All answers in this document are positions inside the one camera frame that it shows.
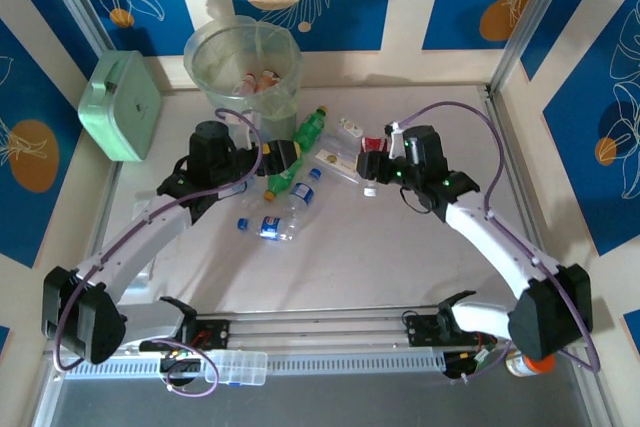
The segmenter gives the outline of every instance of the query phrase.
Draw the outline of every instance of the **white table surface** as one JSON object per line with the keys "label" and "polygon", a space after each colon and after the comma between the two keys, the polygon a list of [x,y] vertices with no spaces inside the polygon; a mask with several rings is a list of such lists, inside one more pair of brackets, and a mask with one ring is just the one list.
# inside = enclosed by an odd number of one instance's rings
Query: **white table surface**
{"label": "white table surface", "polygon": [[[475,86],[326,88],[303,91],[299,119],[326,105],[327,124],[345,116],[368,135],[381,135],[386,123],[442,100],[483,109]],[[122,168],[107,240],[131,220],[136,196],[155,190],[187,154],[196,124],[212,117],[200,92],[165,97],[147,159]],[[445,107],[416,123],[436,128],[451,169],[465,171],[481,188],[488,185],[497,153],[479,119]],[[326,175],[318,191],[312,221],[286,244],[236,229],[242,196],[215,204],[161,251],[149,288],[125,294],[123,302],[170,295],[199,312],[261,312],[428,304],[464,289],[509,299],[506,284],[481,254],[435,215],[411,211],[397,186],[380,186],[377,198],[365,198],[355,184]],[[492,204],[522,229],[506,176]]]}

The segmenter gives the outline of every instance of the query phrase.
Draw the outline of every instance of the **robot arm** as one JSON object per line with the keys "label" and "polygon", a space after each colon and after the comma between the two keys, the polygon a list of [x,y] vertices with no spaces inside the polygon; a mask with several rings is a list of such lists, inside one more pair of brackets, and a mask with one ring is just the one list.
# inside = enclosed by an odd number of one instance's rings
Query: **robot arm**
{"label": "robot arm", "polygon": [[[268,142],[256,173],[278,174],[298,155],[294,142]],[[257,159],[257,147],[235,148],[224,124],[199,124],[189,141],[189,155],[178,161],[158,187],[157,197],[136,219],[76,269],[56,267],[47,275],[43,333],[55,337],[68,300],[79,282],[90,278],[62,332],[62,345],[79,357],[99,364],[130,342],[161,337],[189,342],[196,331],[196,312],[188,305],[170,297],[152,304],[116,305],[144,266],[218,201],[213,191],[247,176]]]}
{"label": "robot arm", "polygon": [[[516,233],[492,210],[466,174],[450,171],[440,137],[431,126],[387,130],[389,153],[366,152],[358,157],[361,177],[394,183],[413,191],[420,204],[467,238],[495,267],[517,300],[513,311],[474,302],[464,292],[439,305],[438,325],[447,338],[461,331],[485,332],[511,339],[528,357],[541,360],[581,337],[558,290],[537,265],[543,264],[568,292],[588,330],[592,329],[588,274],[578,265],[563,267]],[[531,252],[534,257],[524,255]]]}

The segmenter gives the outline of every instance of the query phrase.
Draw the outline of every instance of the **clear plastic bucket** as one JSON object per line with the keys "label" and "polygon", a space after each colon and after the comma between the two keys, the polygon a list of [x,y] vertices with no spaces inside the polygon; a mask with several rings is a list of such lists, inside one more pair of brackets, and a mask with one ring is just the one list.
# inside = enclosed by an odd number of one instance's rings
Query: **clear plastic bucket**
{"label": "clear plastic bucket", "polygon": [[[213,20],[187,41],[184,66],[215,108],[260,113],[265,141],[293,139],[302,55],[288,30],[244,16]],[[278,74],[280,81],[253,95],[232,94],[246,74],[259,79],[265,70]]]}

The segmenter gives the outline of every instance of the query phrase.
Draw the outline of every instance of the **green plastic case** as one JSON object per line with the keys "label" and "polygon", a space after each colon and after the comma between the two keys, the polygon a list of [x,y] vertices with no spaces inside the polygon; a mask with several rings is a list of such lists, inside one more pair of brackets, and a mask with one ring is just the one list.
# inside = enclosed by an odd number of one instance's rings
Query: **green plastic case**
{"label": "green plastic case", "polygon": [[84,128],[113,161],[147,156],[162,95],[137,51],[107,51],[78,106]]}

